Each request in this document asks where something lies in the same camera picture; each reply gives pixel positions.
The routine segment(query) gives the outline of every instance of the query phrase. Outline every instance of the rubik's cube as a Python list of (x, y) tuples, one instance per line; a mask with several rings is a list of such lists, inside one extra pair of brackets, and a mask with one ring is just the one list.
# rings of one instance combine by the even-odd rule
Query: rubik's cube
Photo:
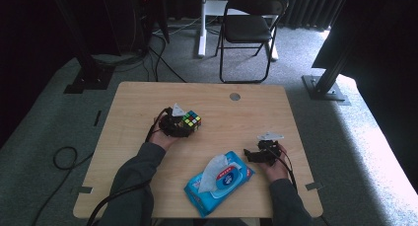
[(195, 112), (189, 111), (183, 116), (181, 124), (183, 127), (190, 128), (190, 130), (194, 132), (202, 124), (202, 119)]

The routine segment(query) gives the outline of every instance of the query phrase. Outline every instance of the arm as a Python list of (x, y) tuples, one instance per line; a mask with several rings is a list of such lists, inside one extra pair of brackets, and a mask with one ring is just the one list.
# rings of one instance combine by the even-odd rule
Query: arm
[[(177, 140), (155, 129), (149, 142), (142, 144), (138, 154), (117, 171), (110, 194), (151, 180), (166, 152)], [(150, 186), (146, 186), (111, 200), (100, 225), (151, 225), (153, 208), (154, 197)]]
[[(285, 161), (286, 149), (280, 145), (284, 153), (280, 156)], [(304, 208), (301, 198), (289, 181), (287, 169), (280, 161), (272, 166), (258, 164), (270, 182), (270, 195), (273, 203), (273, 225), (311, 225), (312, 218)]]

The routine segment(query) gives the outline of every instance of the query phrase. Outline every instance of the white tissue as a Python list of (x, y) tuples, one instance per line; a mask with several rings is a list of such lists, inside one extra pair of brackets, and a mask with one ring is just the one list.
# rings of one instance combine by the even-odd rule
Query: white tissue
[(217, 155), (206, 166), (200, 181), (199, 193), (216, 190), (216, 177), (228, 166), (228, 159), (225, 155)]

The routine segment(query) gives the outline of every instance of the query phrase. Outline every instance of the blue package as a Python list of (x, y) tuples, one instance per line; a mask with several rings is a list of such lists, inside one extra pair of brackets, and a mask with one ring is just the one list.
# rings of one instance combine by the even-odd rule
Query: blue package
[(216, 190), (198, 192), (203, 173), (191, 178), (184, 188), (188, 199), (197, 208), (201, 217), (212, 213), (235, 189), (246, 183), (254, 174), (254, 171), (234, 151), (228, 152), (225, 156), (228, 166), (218, 174)]

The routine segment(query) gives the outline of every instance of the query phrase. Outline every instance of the gray sleeve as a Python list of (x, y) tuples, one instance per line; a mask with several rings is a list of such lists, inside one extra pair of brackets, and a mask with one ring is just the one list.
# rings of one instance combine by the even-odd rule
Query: gray sleeve
[(271, 183), (270, 194), (273, 202), (273, 225), (312, 225), (313, 220), (305, 210), (301, 198), (288, 179)]
[[(144, 143), (137, 156), (117, 171), (110, 194), (151, 180), (166, 151), (153, 143)], [(154, 197), (149, 186), (121, 195), (107, 204), (100, 225), (150, 225)]]

